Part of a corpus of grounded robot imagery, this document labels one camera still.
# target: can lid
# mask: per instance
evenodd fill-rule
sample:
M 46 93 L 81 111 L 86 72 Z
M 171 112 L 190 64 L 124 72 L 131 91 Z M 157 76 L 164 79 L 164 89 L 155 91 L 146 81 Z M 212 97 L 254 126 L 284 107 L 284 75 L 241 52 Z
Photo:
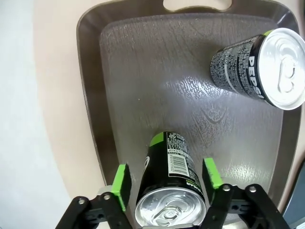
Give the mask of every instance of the can lid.
M 205 213 L 205 203 L 197 193 L 182 187 L 163 187 L 140 199 L 135 218 L 141 227 L 200 225 Z
M 267 35 L 258 57 L 258 72 L 270 102 L 292 110 L 305 101 L 305 41 L 287 28 Z

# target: tray surface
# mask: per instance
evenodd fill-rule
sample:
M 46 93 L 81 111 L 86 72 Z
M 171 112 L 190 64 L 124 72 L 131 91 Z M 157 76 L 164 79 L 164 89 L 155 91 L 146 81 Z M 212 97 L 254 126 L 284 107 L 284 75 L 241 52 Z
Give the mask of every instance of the tray surface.
M 132 175 L 132 212 L 148 144 L 164 130 L 186 138 L 199 175 L 202 159 L 213 157 L 224 182 L 269 189 L 283 111 L 218 89 L 209 62 L 218 49 L 276 27 L 253 16 L 177 14 L 102 31 L 107 101 L 119 162 Z

